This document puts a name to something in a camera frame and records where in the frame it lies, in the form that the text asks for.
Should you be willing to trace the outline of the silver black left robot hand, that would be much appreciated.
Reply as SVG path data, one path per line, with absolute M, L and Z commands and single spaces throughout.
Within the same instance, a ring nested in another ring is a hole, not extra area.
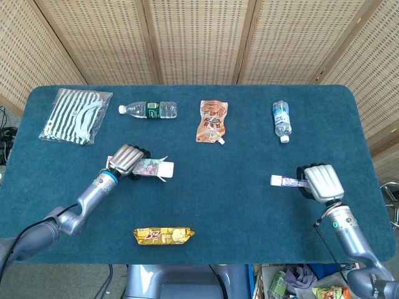
M 141 178 L 139 174 L 133 174 L 133 170 L 142 159 L 151 158 L 151 153 L 138 146 L 123 145 L 109 160 L 106 169 L 117 179 L 128 177 L 132 180 Z

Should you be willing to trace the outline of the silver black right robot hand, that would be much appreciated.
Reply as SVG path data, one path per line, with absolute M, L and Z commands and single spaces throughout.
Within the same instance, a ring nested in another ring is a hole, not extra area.
M 315 200 L 327 207 L 342 201 L 344 189 L 332 165 L 311 163 L 298 166 L 298 180 L 307 181 L 306 187 L 299 187 L 300 193 L 306 198 Z

